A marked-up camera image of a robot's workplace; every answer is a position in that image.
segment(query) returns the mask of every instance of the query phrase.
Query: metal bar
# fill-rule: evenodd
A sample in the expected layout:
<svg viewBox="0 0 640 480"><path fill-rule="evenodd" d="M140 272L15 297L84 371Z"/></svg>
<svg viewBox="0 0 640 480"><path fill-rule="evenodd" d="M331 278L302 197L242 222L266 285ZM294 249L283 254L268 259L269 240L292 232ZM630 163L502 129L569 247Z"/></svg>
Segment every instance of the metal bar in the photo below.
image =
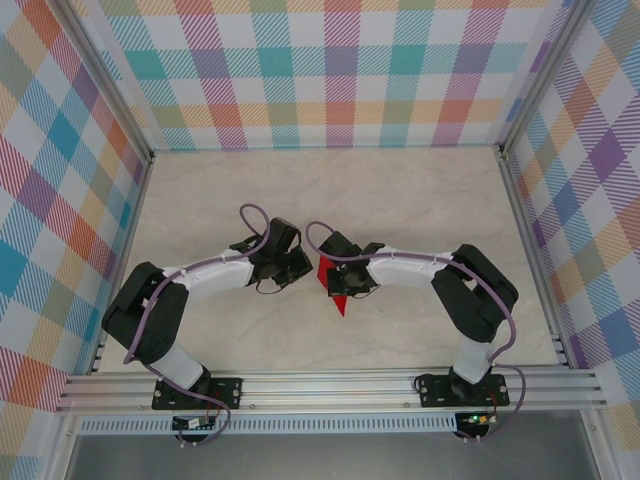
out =
<svg viewBox="0 0 640 480"><path fill-rule="evenodd" d="M150 163L153 148L145 139L138 122L133 117L129 106L109 74L100 52L93 45L74 8L69 5L68 0L48 0L48 4L63 30L76 47L83 64L113 110L133 148L141 158Z"/></svg>
<svg viewBox="0 0 640 480"><path fill-rule="evenodd" d="M527 255L527 261L529 262L529 268L533 275L533 281L538 290L538 297L542 304L542 310L549 325L549 330L552 335L557 335L558 340L563 346L562 352L565 355L565 360L569 366L573 368L578 367L578 361L575 353L571 348L571 342L569 341L569 334L567 333L564 324L560 320L560 312L558 305L553 295L551 284L547 279L547 275L544 270L544 263L540 254L540 250L537 247L535 241L535 235L533 229L524 211L522 197L516 186L516 180L513 177L513 172L509 162L500 161L498 167L504 181L505 188L507 190L507 196L513 209L513 215L516 219L516 225L520 232L520 238L524 246L524 251Z"/></svg>
<svg viewBox="0 0 640 480"><path fill-rule="evenodd" d="M595 8L598 0L577 0L574 2L573 8L567 20L565 21L558 37L551 45L549 53L540 67L538 75L529 90L529 94L524 99L516 118L511 124L511 128L507 133L504 150L507 152L507 157L513 150L513 147L518 142L520 137L524 134L525 130L529 126L533 115L540 105L542 98L549 86L553 83L556 75L560 71L564 60L567 58L573 43L575 42L578 34L582 30L585 22L588 20L591 12Z"/></svg>
<svg viewBox="0 0 640 480"><path fill-rule="evenodd" d="M45 457L47 464L42 477L44 480L59 480L66 477L80 425L80 418L62 419L53 451L51 455Z"/></svg>
<svg viewBox="0 0 640 480"><path fill-rule="evenodd" d="M138 199L136 200L136 205L133 209L133 214L131 217L131 223L129 224L129 229L127 230L127 236L124 240L124 244L122 246L122 253L120 254L120 258L118 259L118 264L116 265L116 270L113 274L113 281L111 282L111 292L109 293L109 303L113 301L118 290L120 289L120 285L122 284L122 279L124 278L124 272L127 268L127 261L129 260L129 254L131 253L131 247L133 246L133 239L136 234L136 228L138 227L138 221L140 220L140 214L142 213L142 207L144 204L144 199L147 195L147 189L149 188L149 182L151 180L151 172L153 171L153 163L147 164L144 166L144 170L142 172L142 183L140 185L140 192L138 193ZM97 368L100 366L99 359L96 359L98 355L98 351L100 347L104 347L107 341L107 334L103 330L100 330L100 334L98 335L98 341L94 347L93 355L87 357L90 359L90 362L85 365L84 371L87 372L87 375L97 371Z"/></svg>
<svg viewBox="0 0 640 480"><path fill-rule="evenodd" d="M166 141L162 128L158 124L151 106L142 91L142 87L138 82L136 75L133 73L133 69L127 56L122 49L122 45L118 41L115 32L111 28L107 15L101 5L101 0L83 0L84 6L89 13L89 18L93 22L93 26L98 31L100 39L103 41L107 51L111 55L111 59L118 67L120 75L122 76L122 82L126 86L128 93L132 97L133 103L140 110L140 114L145 120L146 127L149 134L155 143L157 150L169 150L169 145Z"/></svg>
<svg viewBox="0 0 640 480"><path fill-rule="evenodd" d="M583 410L581 414L600 476L607 480L622 480L623 476L620 473L613 448L607 437L605 419L602 418L603 412Z"/></svg>
<svg viewBox="0 0 640 480"><path fill-rule="evenodd" d="M526 410L602 408L606 401L595 374L566 367L523 367L528 380ZM444 374L447 369L354 370L333 372L233 372L241 377L243 397L235 415L293 413L424 412L413 379L422 373ZM512 403L519 397L520 379L504 374ZM151 398L155 377L148 374L97 374L70 377L58 404L66 415L155 414ZM437 408L464 412L473 408Z"/></svg>

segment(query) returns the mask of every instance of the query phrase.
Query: plaid wall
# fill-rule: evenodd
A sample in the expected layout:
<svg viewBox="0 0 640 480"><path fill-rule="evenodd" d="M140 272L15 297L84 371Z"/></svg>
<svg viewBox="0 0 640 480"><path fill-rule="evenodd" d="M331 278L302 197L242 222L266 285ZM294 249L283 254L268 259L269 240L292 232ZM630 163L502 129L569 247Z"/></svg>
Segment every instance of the plaid wall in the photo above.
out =
<svg viewBox="0 0 640 480"><path fill-rule="evenodd" d="M599 373L638 471L639 92L640 0L600 0L513 161L578 362Z"/></svg>
<svg viewBox="0 0 640 480"><path fill-rule="evenodd" d="M30 479L98 333L142 162L45 0L0 2L0 479Z"/></svg>
<svg viewBox="0 0 640 480"><path fill-rule="evenodd" d="M562 0L74 3L154 144L190 150L493 144Z"/></svg>
<svg viewBox="0 0 640 480"><path fill-rule="evenodd" d="M500 134L498 135L498 139L496 143L503 143L504 140L506 139L507 133L509 133L509 129L513 124L513 120L516 118L516 115L520 111L522 102L524 102L524 99L527 97L529 90L531 90L531 86L533 85L533 82L538 76L540 67L543 65L544 61L546 60L549 54L549 50L551 49L551 45L553 44L556 37L562 30L562 27L564 26L567 16L571 12L571 8L574 5L575 1L576 0L562 1L562 6L560 7L560 10L558 10L558 13L556 14L556 18L553 20L553 24L551 25L549 32L547 32L547 36L545 37L544 42L542 42L542 46L540 47L540 50L538 50L538 54L536 55L535 60L531 64L531 68L529 68L529 72L527 73L525 81L522 83L522 86L520 87L520 91L518 91L518 96L516 97L515 101L511 106L511 109L509 110L509 114L507 115L506 121L502 125L502 129L500 130Z"/></svg>

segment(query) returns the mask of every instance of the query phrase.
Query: metal frame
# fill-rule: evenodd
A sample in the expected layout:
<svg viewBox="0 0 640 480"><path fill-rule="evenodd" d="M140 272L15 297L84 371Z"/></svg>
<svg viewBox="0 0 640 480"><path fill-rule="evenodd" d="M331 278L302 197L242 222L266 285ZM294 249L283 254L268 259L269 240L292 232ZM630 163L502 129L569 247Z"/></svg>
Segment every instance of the metal frame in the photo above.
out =
<svg viewBox="0 0 640 480"><path fill-rule="evenodd" d="M116 118L123 125L138 153L149 164L144 172L131 227L114 275L114 285L118 285L124 275L135 228L142 210L151 176L153 155L73 8L69 6L67 0L48 0L48 2L63 28L72 37L88 70L116 113ZM523 409L529 411L580 410L601 475L603 478L617 479L621 476L608 443L607 426L603 423L600 413L601 409L606 408L604 392L600 389L593 371L570 368L570 365L576 365L575 356L570 348L565 349L565 346L569 345L563 344L562 339L568 337L562 323L558 321L557 307L522 208L522 199L519 197L513 174L506 161L508 153L524 133L546 89L555 79L562 62L596 3L597 0L576 1L563 30L552 45L547 61L542 66L536 82L507 134L502 150L496 149L496 156L558 358L557 365L523 368L528 380L528 393ZM154 376L144 373L97 373L105 340L106 335L103 332L96 346L92 374L70 377L60 399L58 411L61 421L58 424L58 441L55 449L52 450L45 475L47 479L64 478L77 435L174 433L167 428L167 421L174 412L159 414L150 408L156 380ZM510 370L498 371L506 377L512 398L511 408L513 408L515 399L520 394L520 379ZM442 368L215 373L245 379L242 403L240 409L234 412L234 420L232 420L240 423L234 424L230 433L234 431L236 433L292 433L290 431L292 419L300 419L303 425L309 426L303 428L307 430L306 433L328 433L327 424L322 423L320 427L318 423L316 427L316 421L334 422L331 424L333 433L336 433L336 421L338 430L354 433L356 429L358 432L371 433L370 423L367 423L366 427L358 423L357 428L355 423L340 424L341 421L359 422L361 420L374 422L374 425L378 425L379 431L390 431L389 429L451 431L452 415L456 412L471 410L465 408L427 410L420 407L418 394L413 391L413 378L422 373L445 373L445 369Z"/></svg>
<svg viewBox="0 0 640 480"><path fill-rule="evenodd" d="M82 63L91 74L98 90L102 92L109 103L111 110L113 110L116 119L122 126L136 153L140 158L144 158L147 163L151 163L154 149L145 139L138 122L133 117L115 80L109 74L109 69L102 60L100 52L89 38L75 9L69 5L67 0L47 0L47 3L58 19L62 29L74 47L76 47Z"/></svg>
<svg viewBox="0 0 640 480"><path fill-rule="evenodd" d="M507 133L503 144L503 151L506 152L505 158L508 158L513 147L524 134L547 89L555 81L560 68L562 68L562 64L571 51L571 47L578 38L582 27L589 19L591 12L598 4L598 1L599 0L574 1L571 12L567 15L567 19L558 37L551 45L536 79L522 102L522 106Z"/></svg>

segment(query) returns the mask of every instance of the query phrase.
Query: aluminum rail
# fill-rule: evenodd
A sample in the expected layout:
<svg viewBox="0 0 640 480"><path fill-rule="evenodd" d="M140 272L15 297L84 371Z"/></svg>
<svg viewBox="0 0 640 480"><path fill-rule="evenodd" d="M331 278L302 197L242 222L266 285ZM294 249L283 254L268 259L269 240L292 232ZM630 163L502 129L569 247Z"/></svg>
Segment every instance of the aluminum rail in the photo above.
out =
<svg viewBox="0 0 640 480"><path fill-rule="evenodd" d="M212 372L212 376L244 379L240 409L235 415L293 413L465 412L477 408L420 407L413 379L423 373L446 374L447 368L336 370L328 372ZM527 395L523 410L583 410L606 406L595 373L563 366L523 367ZM520 378L503 374L513 409L520 395ZM63 415L153 414L156 377L146 373L98 373L72 376L62 393Z"/></svg>
<svg viewBox="0 0 640 480"><path fill-rule="evenodd" d="M64 32L76 47L83 65L91 74L93 81L106 99L109 107L111 107L118 123L127 134L132 147L140 158L144 159L146 163L151 163L154 148L147 142L138 122L131 113L127 102L109 73L109 69L102 60L100 52L91 41L75 9L69 4L69 0L47 0L47 3L58 22L60 22Z"/></svg>
<svg viewBox="0 0 640 480"><path fill-rule="evenodd" d="M540 102L542 102L549 86L555 81L558 72L571 51L571 47L578 39L580 32L582 32L582 27L584 27L597 4L598 0L578 0L574 2L571 12L569 12L558 37L551 45L529 93L507 132L503 144L507 158L529 126Z"/></svg>

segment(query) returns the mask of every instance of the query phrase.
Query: gray floor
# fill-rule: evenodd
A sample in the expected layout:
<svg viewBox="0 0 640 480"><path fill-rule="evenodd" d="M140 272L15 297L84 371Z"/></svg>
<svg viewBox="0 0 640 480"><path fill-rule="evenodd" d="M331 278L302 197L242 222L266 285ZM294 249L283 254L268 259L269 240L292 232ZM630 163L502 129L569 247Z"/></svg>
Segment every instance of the gray floor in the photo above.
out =
<svg viewBox="0 0 640 480"><path fill-rule="evenodd" d="M578 413L523 413L504 435L228 435L196 450L173 437L81 437L67 480L590 480Z"/></svg>
<svg viewBox="0 0 640 480"><path fill-rule="evenodd" d="M300 228L324 220L361 245L380 241L433 253L478 246L520 292L518 339L500 360L556 362L490 147L161 153L129 271L144 261L184 265L246 238L237 214L244 202ZM261 225L259 216L250 218ZM317 242L325 237L321 229L313 232ZM310 251L304 242L303 248ZM317 265L317 255L309 256ZM499 341L507 333L501 329ZM212 370L447 366L459 338L430 290L385 287L349 300L342 318L312 274L278 295L244 288L206 299L185 312L178 334ZM100 369L142 368L124 367L123 356L124 349L109 341Z"/></svg>

